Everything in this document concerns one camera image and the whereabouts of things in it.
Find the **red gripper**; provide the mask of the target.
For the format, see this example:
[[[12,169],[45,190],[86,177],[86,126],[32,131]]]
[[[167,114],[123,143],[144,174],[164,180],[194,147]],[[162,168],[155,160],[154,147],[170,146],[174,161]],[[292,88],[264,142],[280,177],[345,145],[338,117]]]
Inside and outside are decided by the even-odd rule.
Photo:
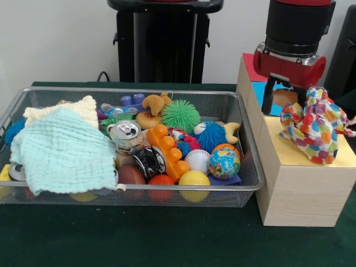
[[[263,104],[261,111],[264,115],[269,115],[273,105],[273,87],[276,79],[288,82],[296,88],[298,104],[305,107],[307,89],[317,85],[322,77],[326,58],[314,55],[303,58],[300,63],[295,58],[275,56],[272,53],[265,53],[255,50],[253,67],[256,73],[268,78],[265,85]]]

